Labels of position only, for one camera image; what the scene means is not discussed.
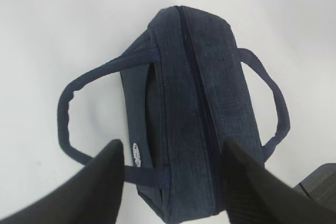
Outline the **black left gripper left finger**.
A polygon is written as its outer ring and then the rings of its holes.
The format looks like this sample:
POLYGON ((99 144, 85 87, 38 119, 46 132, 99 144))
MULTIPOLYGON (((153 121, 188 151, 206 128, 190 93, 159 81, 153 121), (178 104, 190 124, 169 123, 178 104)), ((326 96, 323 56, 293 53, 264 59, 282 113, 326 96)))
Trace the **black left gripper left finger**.
POLYGON ((123 145, 113 140, 65 184, 1 223, 115 223, 123 184, 123 145))

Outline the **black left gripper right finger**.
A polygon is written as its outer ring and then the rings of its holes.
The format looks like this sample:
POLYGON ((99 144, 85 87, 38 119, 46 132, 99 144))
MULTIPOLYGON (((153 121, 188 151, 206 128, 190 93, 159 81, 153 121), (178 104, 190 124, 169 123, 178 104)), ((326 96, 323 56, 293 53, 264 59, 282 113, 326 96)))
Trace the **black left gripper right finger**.
POLYGON ((222 176, 230 223, 335 223, 335 211, 290 188, 232 139, 222 148, 222 176))

